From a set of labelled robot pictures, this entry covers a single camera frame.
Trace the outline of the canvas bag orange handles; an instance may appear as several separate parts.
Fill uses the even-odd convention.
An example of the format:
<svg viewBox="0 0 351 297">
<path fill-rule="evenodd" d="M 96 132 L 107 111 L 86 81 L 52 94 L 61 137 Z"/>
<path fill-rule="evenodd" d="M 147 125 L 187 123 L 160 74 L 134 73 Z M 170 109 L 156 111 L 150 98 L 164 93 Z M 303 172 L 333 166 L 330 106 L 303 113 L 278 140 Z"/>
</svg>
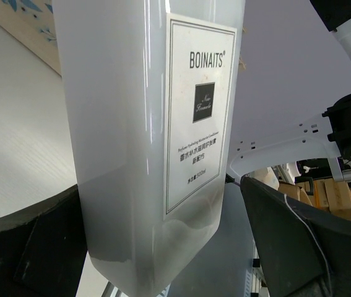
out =
<svg viewBox="0 0 351 297">
<path fill-rule="evenodd" d="M 0 1 L 0 26 L 61 74 L 51 1 Z"/>
</svg>

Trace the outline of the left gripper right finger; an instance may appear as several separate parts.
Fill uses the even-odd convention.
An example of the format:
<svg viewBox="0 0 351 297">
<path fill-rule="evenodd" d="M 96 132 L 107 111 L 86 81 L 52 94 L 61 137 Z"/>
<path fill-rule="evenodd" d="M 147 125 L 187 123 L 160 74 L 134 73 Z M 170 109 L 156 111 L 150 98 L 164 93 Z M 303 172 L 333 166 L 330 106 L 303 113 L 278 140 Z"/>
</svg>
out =
<svg viewBox="0 0 351 297">
<path fill-rule="evenodd" d="M 351 296 L 351 222 L 244 177 L 245 203 L 271 296 Z"/>
</svg>

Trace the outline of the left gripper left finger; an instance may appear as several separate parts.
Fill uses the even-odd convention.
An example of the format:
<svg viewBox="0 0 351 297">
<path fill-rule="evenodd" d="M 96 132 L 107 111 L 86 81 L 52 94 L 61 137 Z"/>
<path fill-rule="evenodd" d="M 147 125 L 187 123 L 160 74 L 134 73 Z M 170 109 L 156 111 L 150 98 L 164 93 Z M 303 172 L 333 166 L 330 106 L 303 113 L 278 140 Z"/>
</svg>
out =
<svg viewBox="0 0 351 297">
<path fill-rule="evenodd" d="M 0 218 L 0 296 L 75 296 L 87 253 L 77 186 Z"/>
</svg>

